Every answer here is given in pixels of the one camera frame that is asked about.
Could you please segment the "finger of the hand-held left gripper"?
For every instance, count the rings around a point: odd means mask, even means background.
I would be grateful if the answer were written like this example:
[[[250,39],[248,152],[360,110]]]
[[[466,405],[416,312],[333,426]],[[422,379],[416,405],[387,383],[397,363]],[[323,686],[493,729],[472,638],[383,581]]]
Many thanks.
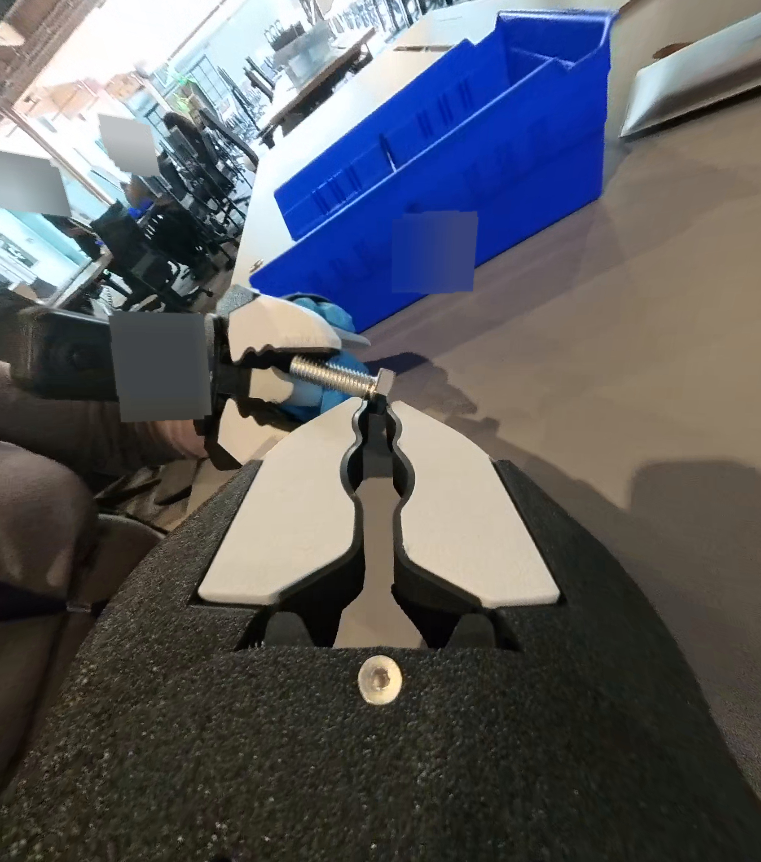
[[[256,296],[227,315],[227,345],[239,367],[290,367],[299,357],[325,361],[343,349],[319,314],[271,296]]]
[[[299,425],[281,408],[293,394],[294,383],[277,369],[253,369],[239,394],[227,396],[216,432],[216,443],[238,466],[264,458]]]

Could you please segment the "silver hex bolt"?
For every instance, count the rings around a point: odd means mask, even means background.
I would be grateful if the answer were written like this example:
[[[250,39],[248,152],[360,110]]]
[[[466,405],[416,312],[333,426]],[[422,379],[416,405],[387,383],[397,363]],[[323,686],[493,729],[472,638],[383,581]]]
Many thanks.
[[[346,368],[336,362],[314,361],[304,356],[291,359],[288,373],[296,380],[316,385],[325,391],[358,397],[368,402],[378,398],[387,399],[396,380],[395,372],[386,368],[371,374]]]

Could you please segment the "black office chair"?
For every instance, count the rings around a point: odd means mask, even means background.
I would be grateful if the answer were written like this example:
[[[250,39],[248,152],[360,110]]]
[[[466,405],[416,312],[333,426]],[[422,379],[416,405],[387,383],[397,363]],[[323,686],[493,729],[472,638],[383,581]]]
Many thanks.
[[[101,114],[99,136],[111,162],[128,176],[146,181],[157,203],[153,216],[141,225],[163,231],[169,250],[184,265],[155,253],[146,253],[132,268],[106,273],[122,280],[126,288],[123,309],[187,311],[194,296],[212,296],[210,282],[219,272],[223,255],[232,266],[242,237],[241,207],[246,197],[237,195],[237,184],[219,167],[219,154],[202,130],[188,117],[175,112],[163,116],[167,144],[157,149],[148,124]]]

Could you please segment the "blue plastic bin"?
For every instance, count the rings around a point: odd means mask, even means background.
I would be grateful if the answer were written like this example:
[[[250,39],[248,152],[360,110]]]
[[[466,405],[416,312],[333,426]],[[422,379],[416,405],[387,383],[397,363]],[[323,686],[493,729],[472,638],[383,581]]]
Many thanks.
[[[611,10],[517,10],[463,40],[275,191],[294,243],[252,287],[342,306],[358,331],[596,201]]]

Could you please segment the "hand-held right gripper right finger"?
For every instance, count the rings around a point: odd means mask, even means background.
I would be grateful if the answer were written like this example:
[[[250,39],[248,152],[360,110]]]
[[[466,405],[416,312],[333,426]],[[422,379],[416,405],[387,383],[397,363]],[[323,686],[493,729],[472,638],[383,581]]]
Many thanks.
[[[425,608],[554,605],[559,588],[494,461],[457,430],[390,406],[395,585]]]

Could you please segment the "grey pouch with snap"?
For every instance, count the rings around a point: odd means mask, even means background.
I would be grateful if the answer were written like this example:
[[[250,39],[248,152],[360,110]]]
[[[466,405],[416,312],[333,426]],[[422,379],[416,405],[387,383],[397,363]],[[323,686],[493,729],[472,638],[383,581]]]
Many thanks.
[[[761,12],[639,70],[619,138],[656,128],[761,88]]]

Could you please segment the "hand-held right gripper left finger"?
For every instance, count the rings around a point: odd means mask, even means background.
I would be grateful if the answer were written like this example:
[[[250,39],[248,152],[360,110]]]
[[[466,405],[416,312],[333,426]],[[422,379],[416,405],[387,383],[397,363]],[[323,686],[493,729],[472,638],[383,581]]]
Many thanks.
[[[361,507],[348,467],[362,415],[351,397],[265,454],[200,582],[203,601],[276,604],[353,550]]]

